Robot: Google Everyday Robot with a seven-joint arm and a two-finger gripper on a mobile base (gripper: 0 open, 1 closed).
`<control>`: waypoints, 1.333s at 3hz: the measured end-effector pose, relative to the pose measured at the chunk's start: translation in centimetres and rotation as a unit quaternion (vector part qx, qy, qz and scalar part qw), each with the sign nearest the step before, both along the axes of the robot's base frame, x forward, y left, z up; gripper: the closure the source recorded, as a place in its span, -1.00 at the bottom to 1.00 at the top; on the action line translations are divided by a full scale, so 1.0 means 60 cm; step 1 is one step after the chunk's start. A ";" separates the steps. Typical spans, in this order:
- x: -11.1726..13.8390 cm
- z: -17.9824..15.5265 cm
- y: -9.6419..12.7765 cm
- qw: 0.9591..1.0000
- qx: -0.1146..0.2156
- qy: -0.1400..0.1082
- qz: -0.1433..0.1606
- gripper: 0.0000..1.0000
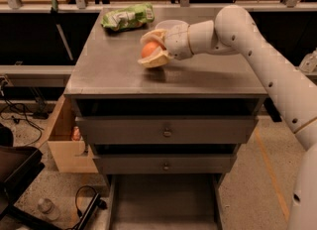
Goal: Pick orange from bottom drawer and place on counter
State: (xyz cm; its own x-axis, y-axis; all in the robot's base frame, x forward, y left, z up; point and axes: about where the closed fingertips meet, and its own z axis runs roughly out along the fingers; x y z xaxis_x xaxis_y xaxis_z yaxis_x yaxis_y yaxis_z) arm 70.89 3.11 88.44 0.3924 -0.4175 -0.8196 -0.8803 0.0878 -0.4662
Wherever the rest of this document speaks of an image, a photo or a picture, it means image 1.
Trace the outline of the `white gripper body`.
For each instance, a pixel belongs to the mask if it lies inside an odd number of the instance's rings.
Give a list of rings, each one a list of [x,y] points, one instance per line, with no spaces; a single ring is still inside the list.
[[[173,58],[183,60],[193,56],[188,33],[189,25],[186,23],[175,25],[166,31],[164,45]]]

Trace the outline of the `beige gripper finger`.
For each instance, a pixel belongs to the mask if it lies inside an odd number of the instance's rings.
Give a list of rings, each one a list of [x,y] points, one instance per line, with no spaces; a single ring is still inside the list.
[[[140,58],[138,63],[145,68],[155,68],[169,63],[171,59],[172,55],[168,51],[155,50],[151,54]]]
[[[165,29],[156,29],[149,31],[142,35],[142,37],[140,38],[140,43],[142,45],[145,45],[149,42],[158,42],[159,44],[164,45],[165,34]]]

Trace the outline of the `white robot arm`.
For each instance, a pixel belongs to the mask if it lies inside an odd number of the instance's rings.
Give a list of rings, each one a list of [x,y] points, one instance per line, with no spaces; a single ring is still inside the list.
[[[212,21],[155,29],[141,37],[158,47],[139,60],[146,68],[198,54],[241,54],[274,106],[305,149],[295,182],[287,230],[317,229],[317,86],[270,45],[250,13],[237,5],[222,8]]]

